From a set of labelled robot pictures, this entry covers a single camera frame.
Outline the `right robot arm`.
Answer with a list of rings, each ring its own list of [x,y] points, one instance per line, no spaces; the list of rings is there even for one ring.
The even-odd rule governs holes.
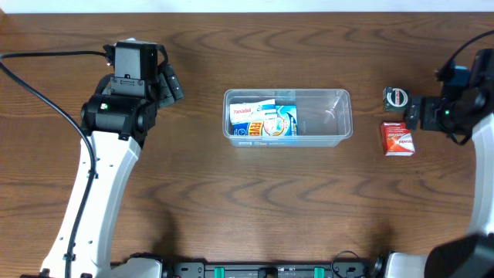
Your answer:
[[[473,198],[465,235],[425,255],[389,252],[375,277],[491,277],[493,275],[493,51],[479,50],[470,67],[453,58],[438,70],[436,97],[414,96],[404,113],[409,130],[443,133],[472,149]]]

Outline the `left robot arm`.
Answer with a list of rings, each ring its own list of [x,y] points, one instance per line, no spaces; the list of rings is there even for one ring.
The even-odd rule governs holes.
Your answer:
[[[63,223],[40,277],[165,277],[150,253],[111,263],[113,232],[127,180],[159,109],[184,96],[164,46],[127,39],[104,47],[114,68],[81,108],[80,162]]]

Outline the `blue medicine box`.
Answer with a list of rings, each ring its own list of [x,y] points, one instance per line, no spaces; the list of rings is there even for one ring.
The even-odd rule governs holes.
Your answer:
[[[276,115],[268,120],[232,124],[232,134],[249,137],[296,136],[297,109],[294,105],[276,105]]]

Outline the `red Panadol ActiFast box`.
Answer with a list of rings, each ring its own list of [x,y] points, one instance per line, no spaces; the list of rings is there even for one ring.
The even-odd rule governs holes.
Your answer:
[[[405,122],[383,122],[381,138],[385,156],[412,156],[415,153],[411,131]]]

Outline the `white Panadol box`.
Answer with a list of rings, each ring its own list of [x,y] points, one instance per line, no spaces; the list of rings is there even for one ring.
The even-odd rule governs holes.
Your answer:
[[[229,106],[229,118],[232,124],[268,120],[276,115],[274,99],[254,103],[234,103]]]

